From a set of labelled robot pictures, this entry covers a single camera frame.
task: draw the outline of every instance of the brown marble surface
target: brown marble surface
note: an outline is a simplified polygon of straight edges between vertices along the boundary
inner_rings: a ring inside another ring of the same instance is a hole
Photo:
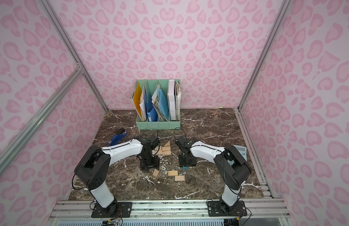
[[[93,144],[106,147],[118,128],[125,128],[128,132],[123,142],[138,135],[149,137],[154,130],[139,131],[135,123],[136,115],[135,110],[108,111]],[[246,146],[235,112],[231,108],[182,109],[181,128],[188,133],[189,140],[198,138],[204,143],[218,147],[228,144]],[[176,130],[175,135],[183,135],[182,130]],[[161,145],[170,141],[172,150],[171,156],[161,158],[158,177],[152,175],[154,169],[150,169],[149,172],[141,171],[139,160],[135,156],[118,161],[109,167],[106,182],[116,199],[218,199],[222,195],[224,182],[215,164],[197,158],[196,167],[179,168],[180,150],[174,143],[173,130],[158,130],[158,137]],[[247,159],[253,166],[249,154]],[[179,175],[185,175],[185,181],[175,182],[173,176],[167,175],[169,170],[178,170]],[[240,197],[263,197],[254,170],[246,183],[249,185],[242,188]],[[84,184],[77,180],[75,185],[82,187]],[[93,197],[85,188],[79,191],[73,190],[68,200],[93,200]]]

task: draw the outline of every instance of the metal rail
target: metal rail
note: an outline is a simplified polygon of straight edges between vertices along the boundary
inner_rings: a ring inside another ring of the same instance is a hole
[[[291,9],[291,6],[292,6],[293,2],[294,2],[294,0],[284,0],[282,2],[280,10],[277,13],[275,22],[273,23],[271,31],[270,31],[270,33],[268,35],[267,40],[266,40],[266,43],[265,43],[265,45],[264,45],[264,47],[262,49],[262,52],[260,54],[259,60],[257,61],[256,65],[255,65],[255,69],[253,70],[253,73],[252,73],[252,75],[251,75],[251,77],[249,79],[249,83],[247,84],[246,89],[245,89],[245,91],[243,93],[243,97],[242,97],[242,99],[240,101],[240,104],[238,106],[239,110],[241,110],[242,107],[244,106],[244,104],[246,103],[246,100],[247,100],[247,98],[249,96],[249,93],[250,93],[252,87],[253,87],[253,84],[256,81],[256,78],[257,78],[257,76],[258,76],[258,74],[259,74],[259,72],[261,70],[261,67],[262,67],[263,63],[265,62],[268,53],[271,50],[271,46],[274,43],[274,41],[275,41],[275,39],[277,37],[277,34],[279,33],[279,31],[281,29],[281,26],[284,23],[284,20],[286,18],[287,13]]]
[[[252,212],[251,218],[290,217],[282,199],[244,198],[241,200]],[[208,215],[206,200],[132,200],[132,202],[132,212],[129,219],[219,218]],[[91,201],[58,201],[49,217],[49,221],[91,219],[90,203]]]
[[[49,2],[49,0],[38,0],[41,7],[45,11],[46,15],[48,16],[48,19],[50,20],[51,24],[57,31],[58,35],[60,36],[61,40],[63,41],[64,45],[68,49],[69,54],[74,59],[74,61],[77,63],[78,66],[82,67],[84,70],[84,78],[86,79],[87,83],[89,84],[89,87],[92,89],[95,97],[98,99],[100,105],[104,108],[104,110],[108,110],[107,105],[105,104],[104,99],[100,95],[97,87],[95,86],[93,80],[91,79],[85,65],[83,64],[82,60],[80,59],[77,51],[74,48],[73,43],[71,42],[68,34],[64,30],[64,27],[62,23],[59,20],[59,17],[57,16],[55,10],[53,9],[53,6]]]
[[[260,160],[260,157],[258,153],[256,152],[256,147],[253,142],[253,138],[249,132],[249,128],[247,126],[246,121],[244,120],[242,113],[240,111],[235,111],[235,115],[238,121],[238,124],[240,125],[241,132],[243,134],[247,150],[249,151],[249,155],[251,157],[253,167],[255,169],[257,178],[259,180],[259,183],[262,185],[262,189],[264,197],[265,198],[270,198],[270,197],[275,197],[275,193],[273,192],[273,188],[271,186],[270,181],[268,180],[268,177],[266,175],[266,170],[262,166],[262,162]]]
[[[45,103],[40,111],[28,122],[17,138],[6,147],[3,154],[0,156],[0,176],[83,73],[82,68],[78,67]]]

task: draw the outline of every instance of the mint green file organizer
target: mint green file organizer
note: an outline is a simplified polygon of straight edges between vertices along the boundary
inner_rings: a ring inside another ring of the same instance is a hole
[[[169,79],[154,79],[154,80],[139,79],[137,81],[142,90],[145,82],[147,82],[147,85],[149,86],[150,92],[152,95],[156,90],[157,84],[159,84],[161,86],[161,89],[164,95],[168,100],[168,97],[167,97],[168,80]],[[141,121],[140,117],[137,115],[136,124],[138,129],[175,129],[177,127],[179,128],[181,127],[181,118],[179,118],[178,121]]]

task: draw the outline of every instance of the pink spot pattern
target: pink spot pattern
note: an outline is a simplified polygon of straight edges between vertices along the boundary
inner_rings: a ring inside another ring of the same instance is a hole
[[[136,79],[172,78],[181,79],[183,107],[238,106],[282,3],[133,0],[122,7],[113,0],[95,6],[51,2],[111,109],[133,108]],[[205,90],[206,101],[200,97]]]
[[[349,225],[348,3],[294,2],[243,110],[295,225]]]
[[[57,116],[64,110],[73,117]],[[103,116],[88,84],[79,78],[0,177],[0,225],[45,225],[55,202],[70,192],[74,167]]]
[[[0,153],[74,67],[36,1],[0,1]]]

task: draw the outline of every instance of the blue folder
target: blue folder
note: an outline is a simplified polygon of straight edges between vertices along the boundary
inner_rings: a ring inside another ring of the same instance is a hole
[[[162,112],[166,120],[169,120],[169,109],[168,109],[168,100],[162,89],[158,89],[158,102],[159,102],[159,110]]]
[[[147,109],[148,121],[158,121],[158,115],[153,107],[152,94],[150,92],[148,84],[146,84],[145,86],[144,103]]]

